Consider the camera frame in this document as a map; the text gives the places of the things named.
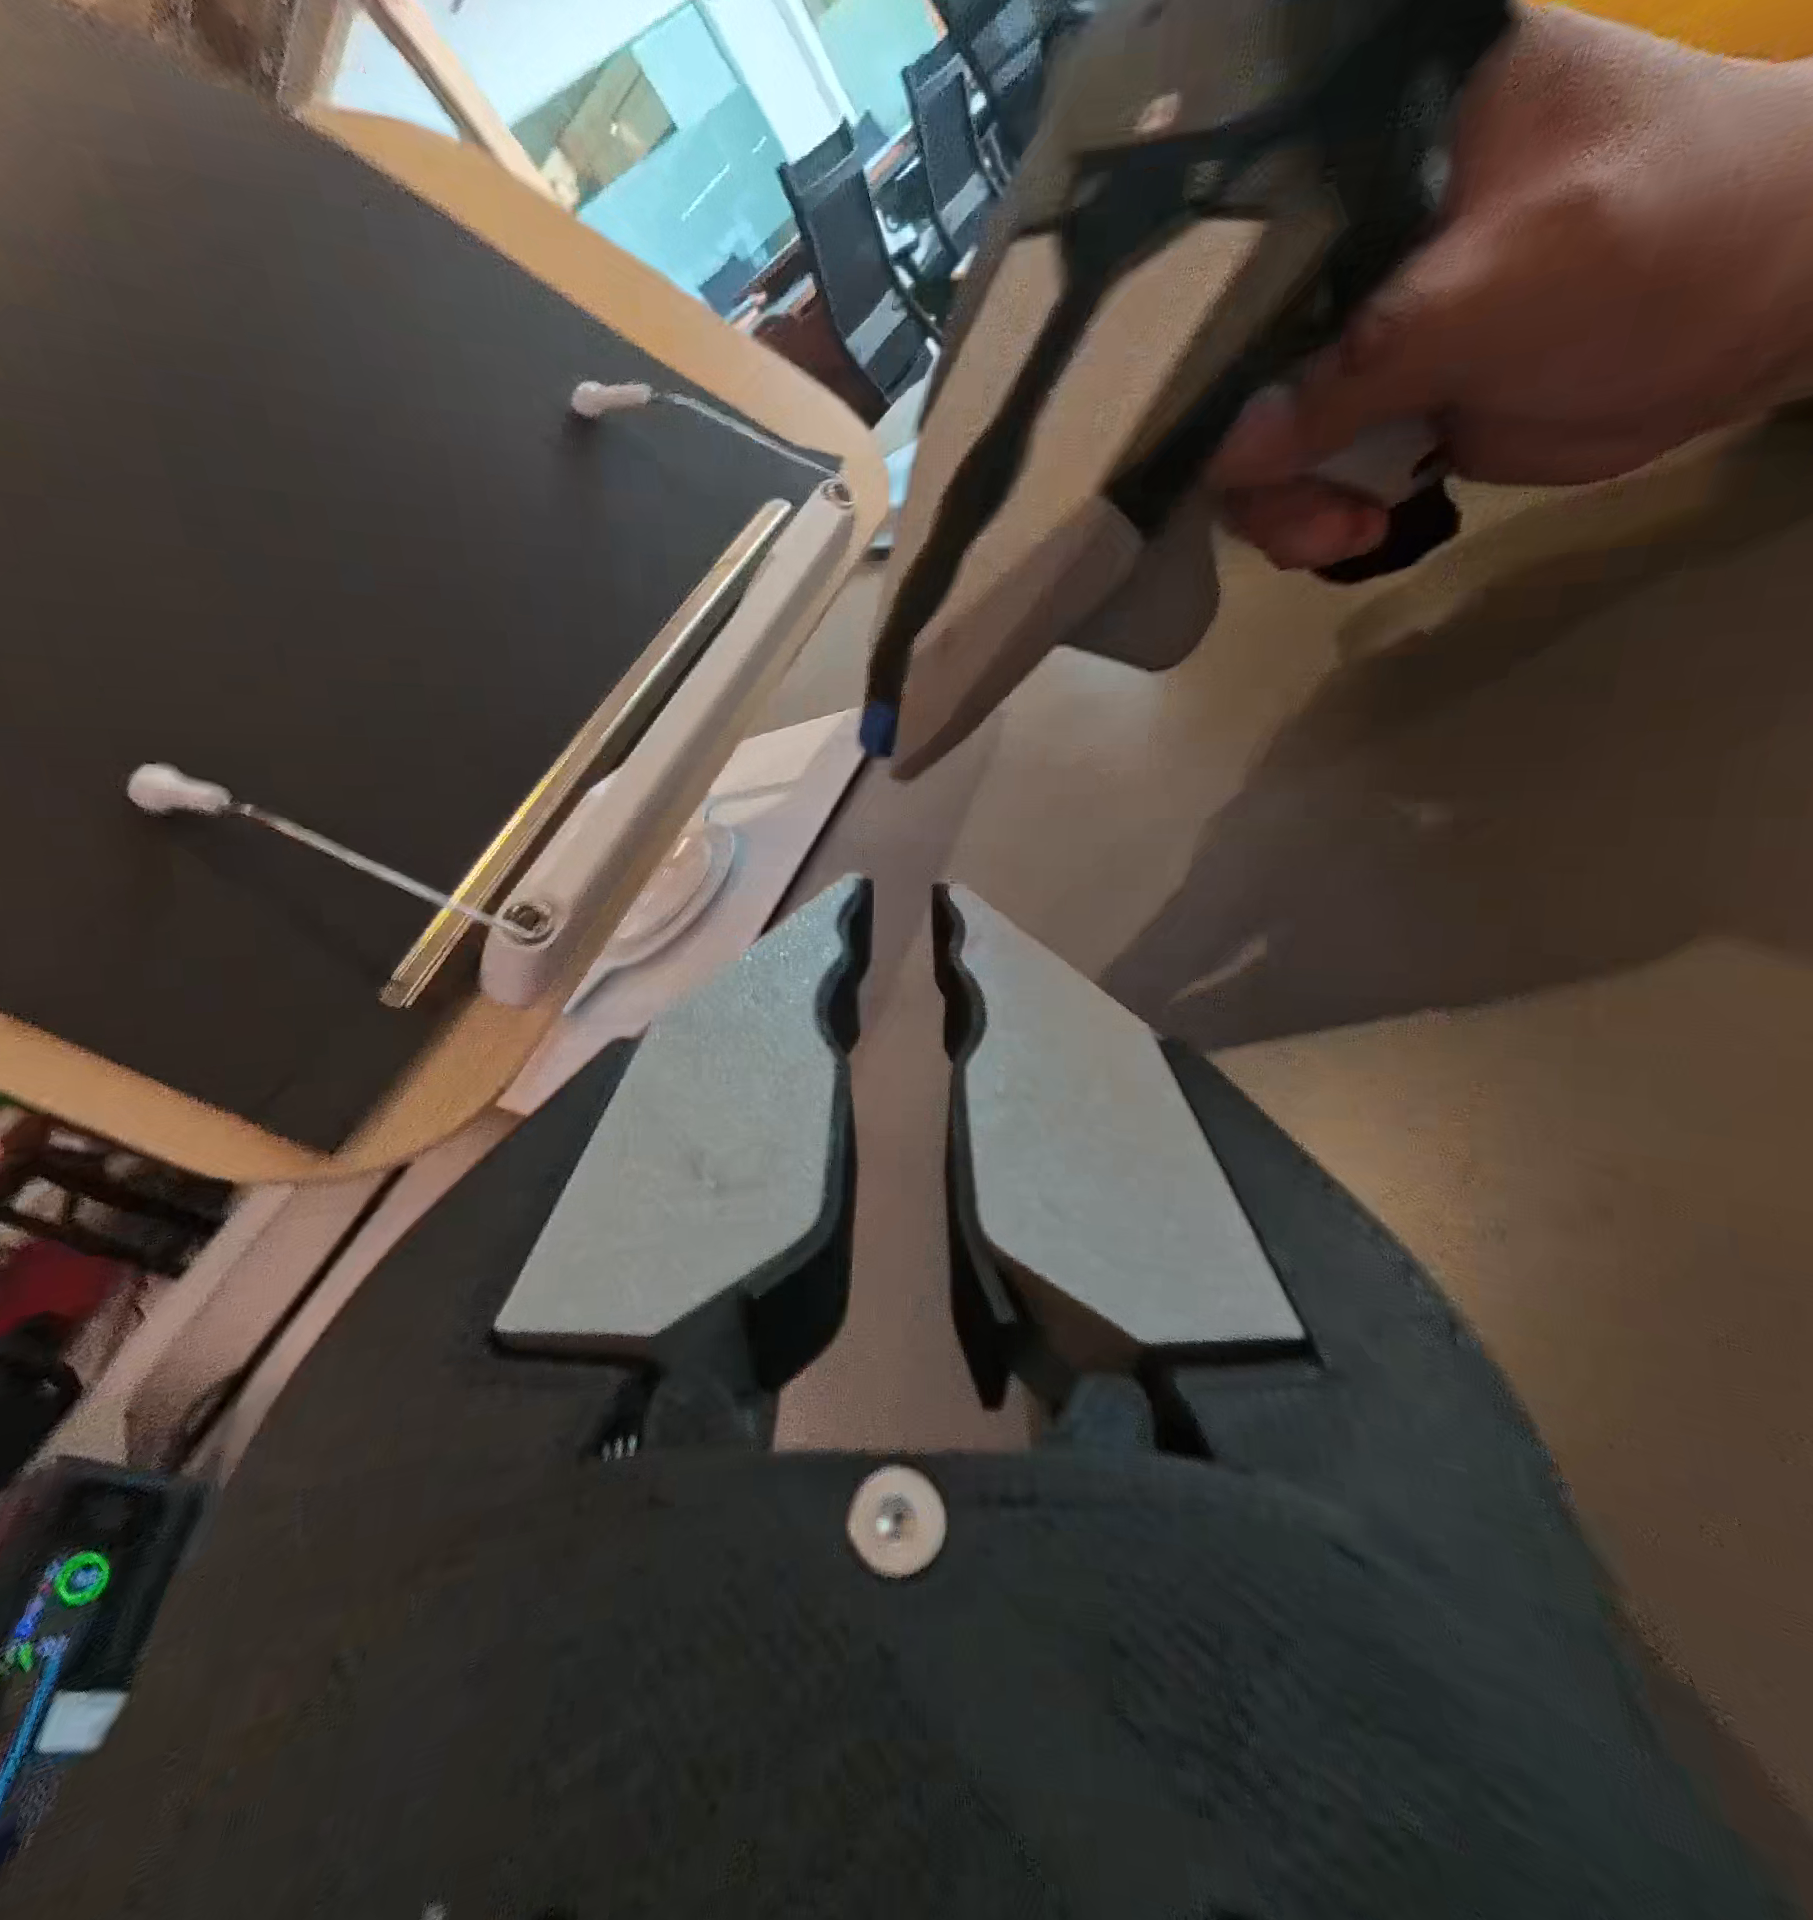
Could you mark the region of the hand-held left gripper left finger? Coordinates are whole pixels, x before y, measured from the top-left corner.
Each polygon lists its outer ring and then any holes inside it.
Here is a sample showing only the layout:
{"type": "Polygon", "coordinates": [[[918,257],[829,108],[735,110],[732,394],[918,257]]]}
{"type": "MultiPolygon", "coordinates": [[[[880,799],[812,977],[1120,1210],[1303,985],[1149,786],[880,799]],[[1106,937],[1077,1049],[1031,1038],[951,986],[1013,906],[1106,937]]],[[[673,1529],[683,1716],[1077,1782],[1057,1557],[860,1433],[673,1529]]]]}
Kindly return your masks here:
{"type": "Polygon", "coordinates": [[[499,1309],[508,1355],[782,1391],[851,1287],[851,1054],[873,883],[848,874],[661,1015],[499,1309]]]}

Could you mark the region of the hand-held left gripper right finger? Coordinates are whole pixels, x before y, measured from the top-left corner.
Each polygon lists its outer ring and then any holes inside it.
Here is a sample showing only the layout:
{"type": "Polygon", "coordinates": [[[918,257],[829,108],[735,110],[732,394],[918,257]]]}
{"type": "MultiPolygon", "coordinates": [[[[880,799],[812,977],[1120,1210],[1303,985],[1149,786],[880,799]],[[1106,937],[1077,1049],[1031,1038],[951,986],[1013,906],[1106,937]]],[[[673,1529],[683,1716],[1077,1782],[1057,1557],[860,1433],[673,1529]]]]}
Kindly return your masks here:
{"type": "Polygon", "coordinates": [[[978,893],[938,883],[945,1202],[966,1375],[1061,1413],[1183,1368],[1292,1362],[1310,1335],[1159,1037],[978,893]]]}

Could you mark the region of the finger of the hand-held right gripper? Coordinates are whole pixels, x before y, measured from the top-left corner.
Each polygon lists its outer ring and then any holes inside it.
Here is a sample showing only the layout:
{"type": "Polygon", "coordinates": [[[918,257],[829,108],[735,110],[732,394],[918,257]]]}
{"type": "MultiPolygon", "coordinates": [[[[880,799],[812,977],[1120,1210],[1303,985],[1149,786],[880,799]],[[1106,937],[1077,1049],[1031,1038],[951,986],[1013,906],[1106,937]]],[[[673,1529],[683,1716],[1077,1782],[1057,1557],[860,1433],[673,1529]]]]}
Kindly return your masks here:
{"type": "Polygon", "coordinates": [[[1198,222],[1105,294],[1041,397],[1005,502],[911,645],[889,750],[897,783],[949,757],[1055,653],[1140,673],[1181,664],[1219,608],[1193,483],[1157,534],[1106,486],[1250,338],[1222,317],[1265,222],[1198,222]]]}
{"type": "Polygon", "coordinates": [[[866,718],[983,718],[1105,605],[1100,300],[1055,241],[970,267],[893,516],[866,718]]]}

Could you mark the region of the person's right hand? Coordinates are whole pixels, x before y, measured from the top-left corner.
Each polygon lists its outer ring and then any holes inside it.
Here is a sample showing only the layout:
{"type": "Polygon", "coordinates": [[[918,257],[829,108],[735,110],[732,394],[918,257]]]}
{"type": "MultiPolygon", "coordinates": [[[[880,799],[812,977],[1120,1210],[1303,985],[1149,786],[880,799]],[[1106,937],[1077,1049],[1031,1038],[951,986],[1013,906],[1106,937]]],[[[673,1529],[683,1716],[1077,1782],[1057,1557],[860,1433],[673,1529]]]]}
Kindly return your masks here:
{"type": "Polygon", "coordinates": [[[1328,461],[1436,430],[1453,472],[1575,489],[1813,401],[1813,58],[1734,61],[1561,6],[1460,99],[1444,214],[1207,470],[1274,567],[1373,555],[1328,461]]]}

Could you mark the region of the black office chair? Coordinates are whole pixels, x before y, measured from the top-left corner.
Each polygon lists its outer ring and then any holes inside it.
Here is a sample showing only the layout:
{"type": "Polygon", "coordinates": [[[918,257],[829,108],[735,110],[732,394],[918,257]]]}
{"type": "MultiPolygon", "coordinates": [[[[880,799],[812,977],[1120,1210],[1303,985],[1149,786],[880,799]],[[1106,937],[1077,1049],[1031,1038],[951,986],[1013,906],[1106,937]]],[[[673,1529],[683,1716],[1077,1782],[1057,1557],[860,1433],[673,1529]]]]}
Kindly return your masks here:
{"type": "Polygon", "coordinates": [[[871,195],[854,129],[840,123],[777,169],[833,337],[852,371],[854,404],[869,420],[924,379],[938,326],[918,281],[897,261],[871,195]]]}
{"type": "Polygon", "coordinates": [[[953,36],[900,72],[938,247],[936,274],[959,281],[987,237],[1002,184],[973,114],[973,72],[953,36]]]}

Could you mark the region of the yellow partition panel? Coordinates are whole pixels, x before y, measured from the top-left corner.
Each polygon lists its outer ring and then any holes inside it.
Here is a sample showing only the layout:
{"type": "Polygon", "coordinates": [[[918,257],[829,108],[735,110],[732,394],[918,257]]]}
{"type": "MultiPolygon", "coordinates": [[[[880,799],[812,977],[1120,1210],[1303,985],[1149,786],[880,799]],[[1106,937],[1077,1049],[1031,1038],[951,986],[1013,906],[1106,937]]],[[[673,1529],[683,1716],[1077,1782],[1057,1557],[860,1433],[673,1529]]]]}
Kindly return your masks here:
{"type": "Polygon", "coordinates": [[[1562,3],[1564,8],[1715,56],[1813,58],[1813,3],[1562,3]]]}

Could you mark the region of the white board stand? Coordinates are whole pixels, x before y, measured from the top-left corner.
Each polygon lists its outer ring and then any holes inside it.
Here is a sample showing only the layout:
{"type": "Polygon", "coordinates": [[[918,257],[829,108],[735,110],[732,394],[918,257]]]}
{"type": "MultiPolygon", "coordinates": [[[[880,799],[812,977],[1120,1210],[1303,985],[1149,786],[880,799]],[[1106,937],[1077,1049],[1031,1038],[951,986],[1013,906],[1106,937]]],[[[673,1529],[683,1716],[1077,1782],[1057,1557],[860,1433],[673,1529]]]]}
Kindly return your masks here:
{"type": "Polygon", "coordinates": [[[611,771],[588,771],[515,883],[502,905],[508,931],[486,940],[482,993],[551,1025],[497,1092],[502,1113],[535,1109],[522,1085],[558,1044],[567,1005],[816,631],[860,530],[848,481],[822,481],[804,497],[661,713],[611,771]]]}

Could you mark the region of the black board with wooden rim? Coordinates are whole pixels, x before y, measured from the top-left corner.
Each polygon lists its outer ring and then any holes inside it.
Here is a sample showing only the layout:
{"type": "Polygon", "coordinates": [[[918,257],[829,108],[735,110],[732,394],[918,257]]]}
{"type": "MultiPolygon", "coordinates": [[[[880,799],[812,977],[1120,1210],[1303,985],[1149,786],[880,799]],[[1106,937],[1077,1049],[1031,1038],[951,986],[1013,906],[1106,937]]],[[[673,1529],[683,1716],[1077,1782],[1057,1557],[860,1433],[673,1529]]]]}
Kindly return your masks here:
{"type": "Polygon", "coordinates": [[[0,5],[0,1092],[238,1184],[382,1171],[551,1025],[497,935],[240,821],[168,763],[502,914],[797,509],[645,507],[571,457],[585,379],[845,466],[871,432],[482,158],[373,166],[143,36],[0,5]]]}

